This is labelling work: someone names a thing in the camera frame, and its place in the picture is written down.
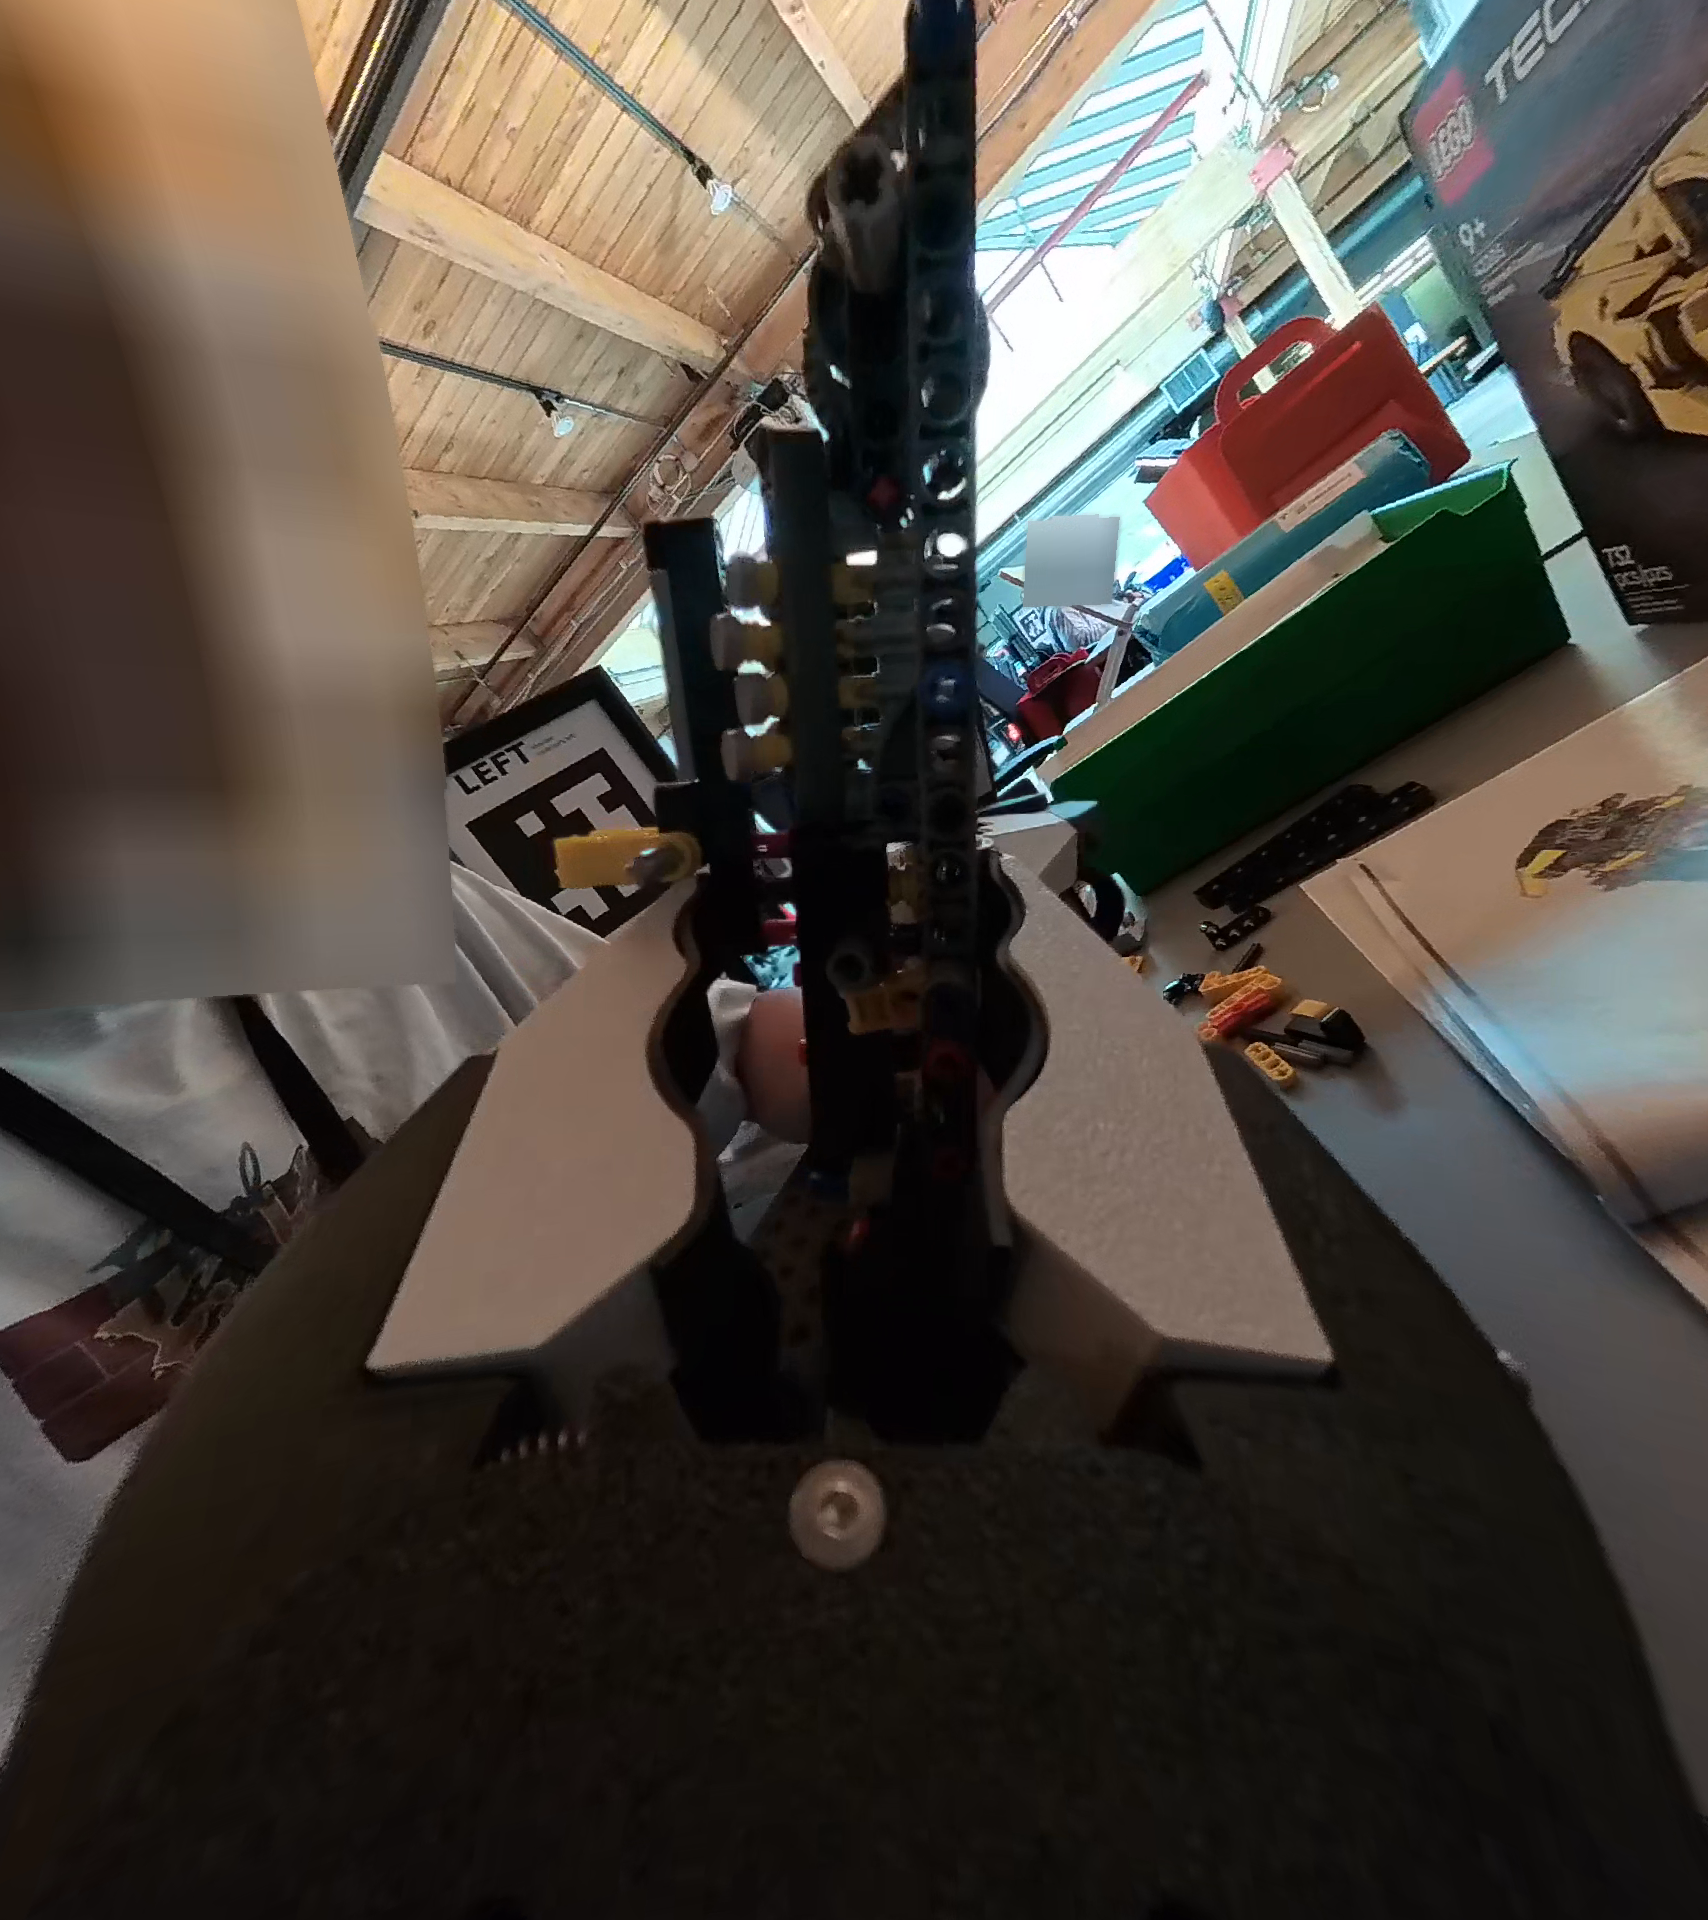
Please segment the framed marker sign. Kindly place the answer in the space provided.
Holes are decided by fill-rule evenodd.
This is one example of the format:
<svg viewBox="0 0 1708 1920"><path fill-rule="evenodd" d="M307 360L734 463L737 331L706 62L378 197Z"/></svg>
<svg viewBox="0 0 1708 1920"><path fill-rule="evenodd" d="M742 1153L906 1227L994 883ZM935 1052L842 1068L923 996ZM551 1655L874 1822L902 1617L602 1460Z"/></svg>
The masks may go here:
<svg viewBox="0 0 1708 1920"><path fill-rule="evenodd" d="M590 669L441 744L444 811L453 862L602 938L660 886L565 889L554 842L656 823L656 790L680 780L613 679Z"/></svg>

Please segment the lego car chassis assembly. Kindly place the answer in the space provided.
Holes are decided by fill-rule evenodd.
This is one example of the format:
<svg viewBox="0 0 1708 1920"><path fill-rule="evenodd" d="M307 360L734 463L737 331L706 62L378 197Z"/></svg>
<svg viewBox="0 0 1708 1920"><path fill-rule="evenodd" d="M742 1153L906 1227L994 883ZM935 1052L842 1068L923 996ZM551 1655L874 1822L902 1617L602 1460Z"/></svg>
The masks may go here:
<svg viewBox="0 0 1708 1920"><path fill-rule="evenodd" d="M800 380L812 424L759 424L766 553L710 523L643 550L697 847L699 982L795 948L809 1171L863 1224L823 1288L825 1354L948 1361L991 1334L977 1072L976 5L908 5L902 71L807 195Z"/></svg>

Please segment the person's left hand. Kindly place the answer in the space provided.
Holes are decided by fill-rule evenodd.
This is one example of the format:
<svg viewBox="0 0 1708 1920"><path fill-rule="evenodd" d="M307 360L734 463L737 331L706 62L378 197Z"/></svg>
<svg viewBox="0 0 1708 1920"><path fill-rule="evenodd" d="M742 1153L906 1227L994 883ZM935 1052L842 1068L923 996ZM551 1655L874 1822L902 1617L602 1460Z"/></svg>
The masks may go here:
<svg viewBox="0 0 1708 1920"><path fill-rule="evenodd" d="M753 995L737 1028L734 1071L746 1118L776 1140L806 1145L812 1095L800 989Z"/></svg>

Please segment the long black lego beam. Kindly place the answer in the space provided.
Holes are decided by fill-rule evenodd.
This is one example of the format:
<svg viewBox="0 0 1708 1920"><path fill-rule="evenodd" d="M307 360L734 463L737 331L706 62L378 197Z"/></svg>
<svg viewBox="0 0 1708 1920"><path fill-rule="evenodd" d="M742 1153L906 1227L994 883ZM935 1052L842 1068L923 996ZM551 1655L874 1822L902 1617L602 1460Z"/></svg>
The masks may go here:
<svg viewBox="0 0 1708 1920"><path fill-rule="evenodd" d="M1194 900L1214 915L1252 910L1389 836L1436 805L1434 790L1420 780L1387 788L1350 783L1201 883Z"/></svg>

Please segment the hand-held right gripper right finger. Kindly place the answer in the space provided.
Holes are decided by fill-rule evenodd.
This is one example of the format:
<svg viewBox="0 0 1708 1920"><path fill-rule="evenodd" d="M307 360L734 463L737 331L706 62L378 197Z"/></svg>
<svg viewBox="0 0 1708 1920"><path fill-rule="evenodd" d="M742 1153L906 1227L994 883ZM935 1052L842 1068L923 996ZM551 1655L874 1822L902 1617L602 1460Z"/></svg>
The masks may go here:
<svg viewBox="0 0 1708 1920"><path fill-rule="evenodd" d="M1155 1381L1319 1384L1334 1354L1215 1072L1021 862L998 962L1031 1020L991 1113L1015 1354L1116 1428Z"/></svg>

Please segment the lego set box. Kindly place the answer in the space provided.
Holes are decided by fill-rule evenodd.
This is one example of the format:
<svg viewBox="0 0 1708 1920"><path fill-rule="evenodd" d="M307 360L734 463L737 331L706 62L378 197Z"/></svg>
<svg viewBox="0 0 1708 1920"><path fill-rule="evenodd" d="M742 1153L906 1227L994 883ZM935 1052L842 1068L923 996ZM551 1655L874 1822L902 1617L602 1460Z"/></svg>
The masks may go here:
<svg viewBox="0 0 1708 1920"><path fill-rule="evenodd" d="M1620 612L1708 622L1708 2L1474 5L1402 134Z"/></svg>

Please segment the green plastic bin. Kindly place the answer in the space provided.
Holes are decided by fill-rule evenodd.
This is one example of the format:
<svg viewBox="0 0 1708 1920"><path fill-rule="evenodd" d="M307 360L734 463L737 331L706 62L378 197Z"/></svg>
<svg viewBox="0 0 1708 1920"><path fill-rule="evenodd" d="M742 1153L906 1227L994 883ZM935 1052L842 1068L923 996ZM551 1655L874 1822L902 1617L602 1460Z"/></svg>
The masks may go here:
<svg viewBox="0 0 1708 1920"><path fill-rule="evenodd" d="M1348 523L1336 577L1262 632L1200 636L1083 714L1037 776L1093 805L1140 895L1471 707L1570 641L1513 467Z"/></svg>

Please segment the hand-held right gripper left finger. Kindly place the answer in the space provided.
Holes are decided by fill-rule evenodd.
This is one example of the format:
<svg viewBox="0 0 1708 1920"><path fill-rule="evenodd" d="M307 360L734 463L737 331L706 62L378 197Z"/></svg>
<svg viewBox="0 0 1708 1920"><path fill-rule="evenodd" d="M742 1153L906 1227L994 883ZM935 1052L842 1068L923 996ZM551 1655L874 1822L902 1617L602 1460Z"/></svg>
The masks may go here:
<svg viewBox="0 0 1708 1920"><path fill-rule="evenodd" d="M654 1269L718 1191L664 1037L694 996L686 878L496 1049L365 1370L378 1381L668 1381Z"/></svg>

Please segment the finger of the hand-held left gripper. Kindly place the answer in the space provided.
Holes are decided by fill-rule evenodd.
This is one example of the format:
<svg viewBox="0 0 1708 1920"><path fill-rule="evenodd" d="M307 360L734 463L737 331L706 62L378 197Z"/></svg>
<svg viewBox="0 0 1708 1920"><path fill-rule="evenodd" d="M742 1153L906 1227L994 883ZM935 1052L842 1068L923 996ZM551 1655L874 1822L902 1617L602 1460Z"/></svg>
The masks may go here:
<svg viewBox="0 0 1708 1920"><path fill-rule="evenodd" d="M995 850L1029 871L1117 957L1141 962L1148 917L1128 883L1099 859L1098 811L1024 799L995 808Z"/></svg>

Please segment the red carry case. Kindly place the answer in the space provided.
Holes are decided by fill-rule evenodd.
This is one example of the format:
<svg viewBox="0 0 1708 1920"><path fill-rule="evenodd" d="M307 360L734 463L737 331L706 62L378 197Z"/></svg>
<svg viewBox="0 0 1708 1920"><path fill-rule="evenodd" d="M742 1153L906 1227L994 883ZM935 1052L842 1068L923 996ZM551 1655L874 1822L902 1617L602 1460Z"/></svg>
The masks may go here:
<svg viewBox="0 0 1708 1920"><path fill-rule="evenodd" d="M1148 495L1149 517L1192 568L1226 556L1383 437L1418 455L1430 485L1467 465L1465 441L1377 305L1340 328L1284 323L1221 374L1212 404L1212 426Z"/></svg>

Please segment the teal cardboard box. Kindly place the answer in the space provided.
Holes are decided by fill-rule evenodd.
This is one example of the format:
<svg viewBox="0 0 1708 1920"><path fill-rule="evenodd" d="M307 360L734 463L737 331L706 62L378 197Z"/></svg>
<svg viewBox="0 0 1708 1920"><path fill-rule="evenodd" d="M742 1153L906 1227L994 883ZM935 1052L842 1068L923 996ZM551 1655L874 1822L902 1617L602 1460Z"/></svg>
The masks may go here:
<svg viewBox="0 0 1708 1920"><path fill-rule="evenodd" d="M1255 618L1273 625L1298 612L1362 566L1387 553L1423 519L1465 503L1471 476L1431 485L1426 456L1389 430L1348 456L1223 554L1198 562L1148 599L1129 639L1154 662L1169 661L1214 629Z"/></svg>

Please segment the open lego instruction booklet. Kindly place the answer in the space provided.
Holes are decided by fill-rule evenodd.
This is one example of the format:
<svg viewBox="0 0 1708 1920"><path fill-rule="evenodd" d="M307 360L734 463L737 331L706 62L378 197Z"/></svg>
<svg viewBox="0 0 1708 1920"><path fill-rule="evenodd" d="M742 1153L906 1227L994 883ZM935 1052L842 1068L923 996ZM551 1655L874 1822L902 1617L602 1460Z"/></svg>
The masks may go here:
<svg viewBox="0 0 1708 1920"><path fill-rule="evenodd" d="M1708 1314L1708 659L1302 895Z"/></svg>

